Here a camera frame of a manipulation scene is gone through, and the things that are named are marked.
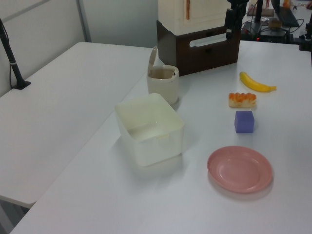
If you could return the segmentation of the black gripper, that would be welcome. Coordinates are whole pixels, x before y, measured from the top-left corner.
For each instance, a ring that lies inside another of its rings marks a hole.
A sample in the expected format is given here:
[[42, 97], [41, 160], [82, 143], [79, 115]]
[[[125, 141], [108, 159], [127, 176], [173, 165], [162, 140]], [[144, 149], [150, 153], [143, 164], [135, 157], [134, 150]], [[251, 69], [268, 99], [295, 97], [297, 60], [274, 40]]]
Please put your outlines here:
[[225, 17], [225, 28], [226, 28], [226, 39], [240, 39], [240, 23], [244, 16], [244, 8], [246, 7], [246, 0], [228, 0], [231, 4], [230, 9], [226, 11]]

